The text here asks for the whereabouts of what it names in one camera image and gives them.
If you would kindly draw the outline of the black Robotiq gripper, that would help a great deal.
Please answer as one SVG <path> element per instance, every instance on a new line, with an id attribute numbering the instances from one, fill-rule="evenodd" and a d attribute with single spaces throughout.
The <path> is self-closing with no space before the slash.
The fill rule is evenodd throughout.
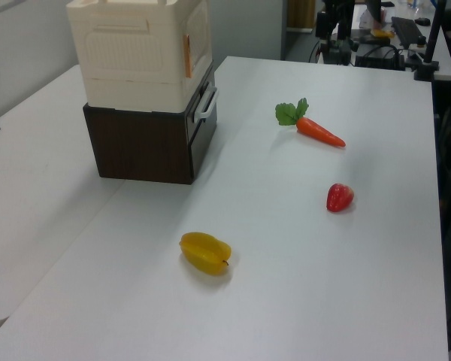
<path id="1" fill-rule="evenodd" d="M 357 51 L 357 42 L 346 40 L 350 37 L 355 7 L 354 0 L 325 0 L 321 15 L 321 40 L 323 59 L 336 59 L 337 65 L 349 65 L 352 54 Z M 332 40 L 332 32 L 337 28 L 337 39 Z"/>

